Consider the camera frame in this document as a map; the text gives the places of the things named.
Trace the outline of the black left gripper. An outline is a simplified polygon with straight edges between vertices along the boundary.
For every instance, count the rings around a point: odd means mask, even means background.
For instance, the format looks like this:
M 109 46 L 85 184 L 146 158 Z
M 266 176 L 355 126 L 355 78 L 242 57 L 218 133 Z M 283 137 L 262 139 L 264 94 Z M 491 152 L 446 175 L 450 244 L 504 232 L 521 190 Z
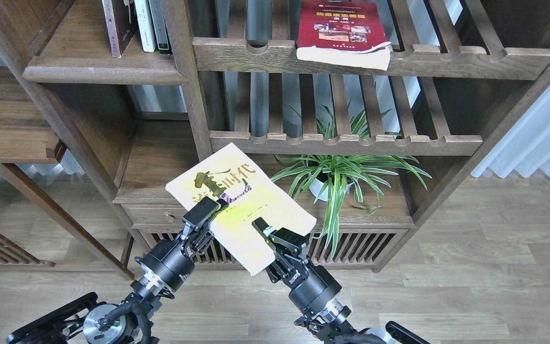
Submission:
M 182 217 L 182 222 L 191 229 L 200 229 L 222 210 L 222 199 L 205 197 Z M 144 257 L 135 257 L 145 272 L 139 280 L 142 286 L 135 287 L 136 292 L 172 294 L 177 291 L 194 271 L 193 257 L 204 254 L 212 239 L 209 229 L 191 231 L 187 235 L 181 231 L 174 240 L 160 240 Z

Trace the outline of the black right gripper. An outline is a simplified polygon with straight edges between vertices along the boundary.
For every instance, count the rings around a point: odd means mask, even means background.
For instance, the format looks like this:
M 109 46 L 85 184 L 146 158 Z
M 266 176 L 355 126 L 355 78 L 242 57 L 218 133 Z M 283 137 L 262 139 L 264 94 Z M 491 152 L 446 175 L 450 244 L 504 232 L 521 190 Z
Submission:
M 275 261 L 266 268 L 272 283 L 283 281 L 288 297 L 306 318 L 336 318 L 343 312 L 338 301 L 342 286 L 323 266 L 308 259 L 308 238 L 286 228 L 276 229 L 259 217 L 253 227 L 273 249 Z

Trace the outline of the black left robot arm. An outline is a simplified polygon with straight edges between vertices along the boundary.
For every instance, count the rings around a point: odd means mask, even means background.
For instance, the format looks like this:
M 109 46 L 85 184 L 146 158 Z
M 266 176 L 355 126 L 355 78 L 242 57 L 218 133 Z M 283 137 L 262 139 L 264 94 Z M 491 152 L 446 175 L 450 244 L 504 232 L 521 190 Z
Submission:
M 192 274 L 193 257 L 212 241 L 211 221 L 228 207 L 226 201 L 203 198 L 182 220 L 185 227 L 174 240 L 161 240 L 136 261 L 144 270 L 131 283 L 131 293 L 120 303 L 98 302 L 90 292 L 48 315 L 14 331 L 9 344 L 66 344 L 82 334 L 90 344 L 156 344 L 150 318 L 161 307 L 161 298 L 174 298 Z

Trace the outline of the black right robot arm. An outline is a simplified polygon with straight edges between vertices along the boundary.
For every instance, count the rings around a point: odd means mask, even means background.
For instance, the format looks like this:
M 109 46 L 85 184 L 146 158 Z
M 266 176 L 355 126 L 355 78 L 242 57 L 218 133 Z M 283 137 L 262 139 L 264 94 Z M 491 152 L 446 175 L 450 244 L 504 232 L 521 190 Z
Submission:
M 289 298 L 302 313 L 294 323 L 305 327 L 325 344 L 425 344 L 427 341 L 396 322 L 388 322 L 385 334 L 378 329 L 358 331 L 348 321 L 351 310 L 338 301 L 342 286 L 323 266 L 308 256 L 308 239 L 286 228 L 269 226 L 261 217 L 252 225 L 273 249 L 275 261 L 266 268 L 272 283 L 283 281 Z

